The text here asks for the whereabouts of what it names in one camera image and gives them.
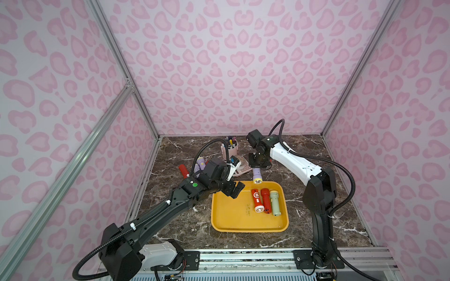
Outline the purple flashlight group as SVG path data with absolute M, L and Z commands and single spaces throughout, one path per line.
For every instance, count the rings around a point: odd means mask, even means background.
M 261 170 L 258 167 L 252 168 L 253 171 L 253 182 L 259 185 L 263 182 L 263 177 L 261 175 Z

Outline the plain red flashlight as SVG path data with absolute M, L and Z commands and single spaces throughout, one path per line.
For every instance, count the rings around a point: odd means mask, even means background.
M 266 214 L 272 213 L 270 191 L 267 188 L 261 189 L 262 203 Z

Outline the red white flashlight emblem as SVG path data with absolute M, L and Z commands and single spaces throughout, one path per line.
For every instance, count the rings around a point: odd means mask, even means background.
M 259 190 L 258 189 L 252 189 L 251 190 L 251 195 L 252 195 L 252 199 L 253 199 L 253 202 L 254 202 L 254 211 L 256 213 L 262 213 L 265 210 L 265 208 L 264 208 L 264 205 L 262 203 L 262 199 L 260 197 Z

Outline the pale green flashlight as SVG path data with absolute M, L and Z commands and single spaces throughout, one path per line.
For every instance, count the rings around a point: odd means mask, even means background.
M 270 191 L 271 209 L 272 209 L 272 214 L 275 217 L 278 217 L 281 215 L 279 198 L 280 198 L 279 193 L 276 190 Z

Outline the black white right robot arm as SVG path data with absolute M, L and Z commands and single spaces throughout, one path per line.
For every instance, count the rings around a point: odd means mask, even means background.
M 258 130 L 246 139 L 255 152 L 250 153 L 251 167 L 270 169 L 275 160 L 295 174 L 305 185 L 302 202 L 312 218 L 312 261 L 319 268 L 330 265 L 336 253 L 332 246 L 333 223 L 331 210 L 335 206 L 336 176 L 331 168 L 322 168 L 306 158 L 296 155 L 279 137 L 262 136 Z

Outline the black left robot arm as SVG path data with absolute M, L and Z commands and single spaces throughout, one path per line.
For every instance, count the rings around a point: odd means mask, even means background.
M 222 192 L 236 199 L 244 187 L 241 181 L 211 179 L 205 175 L 190 176 L 183 179 L 171 191 L 170 197 L 151 211 L 120 227 L 115 224 L 107 227 L 102 243 L 107 238 L 119 236 L 99 253 L 107 275 L 114 281 L 129 281 L 141 270 L 143 262 L 149 263 L 151 268 L 167 266 L 178 270 L 182 267 L 185 251 L 175 240 L 153 245 L 148 254 L 141 253 L 142 248 L 174 218 L 207 199 L 210 194 Z

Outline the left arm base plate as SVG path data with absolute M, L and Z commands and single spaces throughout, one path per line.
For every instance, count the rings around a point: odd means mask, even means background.
M 181 271 L 181 270 L 199 270 L 200 251 L 184 251 L 175 257 L 169 265 L 158 265 L 151 267 L 151 270 L 157 271 Z

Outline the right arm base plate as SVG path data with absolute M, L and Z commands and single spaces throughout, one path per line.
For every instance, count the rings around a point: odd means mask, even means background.
M 336 255 L 334 250 L 327 254 L 312 249 L 293 250 L 294 262 L 297 269 L 343 269 L 345 264 L 342 259 Z

